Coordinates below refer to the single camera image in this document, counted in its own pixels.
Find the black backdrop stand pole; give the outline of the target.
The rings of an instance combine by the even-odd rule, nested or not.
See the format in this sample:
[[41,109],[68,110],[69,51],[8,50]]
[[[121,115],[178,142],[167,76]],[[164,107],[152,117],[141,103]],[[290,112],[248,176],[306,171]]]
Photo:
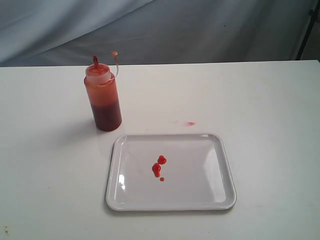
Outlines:
[[308,12],[308,16],[310,17],[309,24],[307,26],[307,29],[306,29],[305,34],[303,36],[303,39],[301,41],[298,52],[296,54],[296,57],[295,57],[296,61],[300,61],[302,58],[302,55],[304,53],[305,47],[306,47],[308,40],[310,38],[310,35],[312,33],[315,22],[318,20],[319,12],[320,12],[320,1],[317,0],[316,5],[313,8],[311,8]]

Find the white backdrop cloth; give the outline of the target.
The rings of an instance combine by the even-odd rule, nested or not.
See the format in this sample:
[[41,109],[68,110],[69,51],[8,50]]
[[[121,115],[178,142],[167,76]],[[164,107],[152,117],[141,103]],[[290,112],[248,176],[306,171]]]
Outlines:
[[3,0],[3,67],[293,60],[313,0]]

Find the red sauce blob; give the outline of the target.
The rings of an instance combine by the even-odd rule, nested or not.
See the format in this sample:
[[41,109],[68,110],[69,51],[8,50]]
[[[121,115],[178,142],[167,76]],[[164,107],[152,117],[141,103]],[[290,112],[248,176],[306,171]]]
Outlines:
[[167,159],[163,155],[160,155],[157,159],[157,162],[155,162],[151,168],[154,177],[159,178],[161,182],[165,181],[165,178],[161,175],[161,170],[162,170],[162,165],[165,165],[166,162],[167,162]]

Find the white rectangular tray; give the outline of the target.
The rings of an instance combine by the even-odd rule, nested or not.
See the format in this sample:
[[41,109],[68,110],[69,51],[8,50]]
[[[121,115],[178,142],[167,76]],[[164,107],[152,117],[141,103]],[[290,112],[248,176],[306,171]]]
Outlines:
[[[152,166],[163,155],[161,182]],[[105,200],[115,211],[229,210],[237,200],[222,140],[209,133],[124,135],[113,144]]]

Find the red sauce squeeze bottle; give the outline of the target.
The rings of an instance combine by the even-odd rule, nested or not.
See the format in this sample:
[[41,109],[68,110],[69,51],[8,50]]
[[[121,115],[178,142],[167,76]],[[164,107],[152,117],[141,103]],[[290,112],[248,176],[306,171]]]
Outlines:
[[100,63],[98,57],[92,57],[93,64],[85,69],[84,86],[91,106],[97,129],[104,132],[116,130],[122,123],[121,108],[116,77],[119,73],[118,53],[111,53],[116,72],[107,64]]

